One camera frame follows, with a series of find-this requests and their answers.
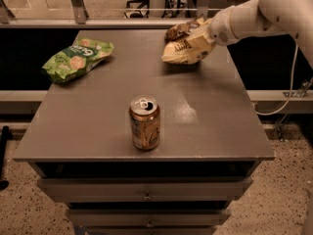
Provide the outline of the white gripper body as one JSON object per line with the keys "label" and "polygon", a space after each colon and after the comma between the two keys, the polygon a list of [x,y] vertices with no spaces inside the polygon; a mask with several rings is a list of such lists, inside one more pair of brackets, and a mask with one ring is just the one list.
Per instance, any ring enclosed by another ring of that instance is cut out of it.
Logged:
{"label": "white gripper body", "polygon": [[233,10],[234,6],[221,10],[211,19],[208,26],[210,37],[219,46],[228,46],[239,41],[231,27],[231,13]]}

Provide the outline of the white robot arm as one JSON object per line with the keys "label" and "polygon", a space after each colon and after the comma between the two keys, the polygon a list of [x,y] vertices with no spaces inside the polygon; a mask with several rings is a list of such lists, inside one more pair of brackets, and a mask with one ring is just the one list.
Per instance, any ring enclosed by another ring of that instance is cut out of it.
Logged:
{"label": "white robot arm", "polygon": [[249,0],[218,12],[208,26],[217,45],[288,34],[313,67],[313,0]]}

